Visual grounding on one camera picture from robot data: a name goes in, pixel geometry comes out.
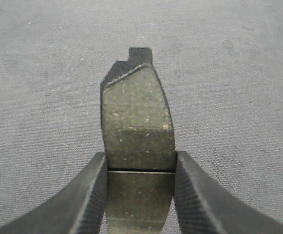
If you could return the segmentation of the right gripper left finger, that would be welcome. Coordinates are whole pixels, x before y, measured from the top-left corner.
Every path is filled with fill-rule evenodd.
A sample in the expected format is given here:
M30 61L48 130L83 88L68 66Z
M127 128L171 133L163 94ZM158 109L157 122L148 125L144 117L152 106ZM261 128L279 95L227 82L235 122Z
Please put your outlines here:
M96 153L61 191L0 227L0 234L97 234L107 200L107 160Z

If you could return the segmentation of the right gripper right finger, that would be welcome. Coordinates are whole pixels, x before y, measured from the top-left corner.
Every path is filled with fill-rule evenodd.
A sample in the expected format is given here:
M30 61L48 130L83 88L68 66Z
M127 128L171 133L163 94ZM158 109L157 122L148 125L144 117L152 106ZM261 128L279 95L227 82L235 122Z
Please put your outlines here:
M253 209L178 151L174 202L183 234L283 234L283 224Z

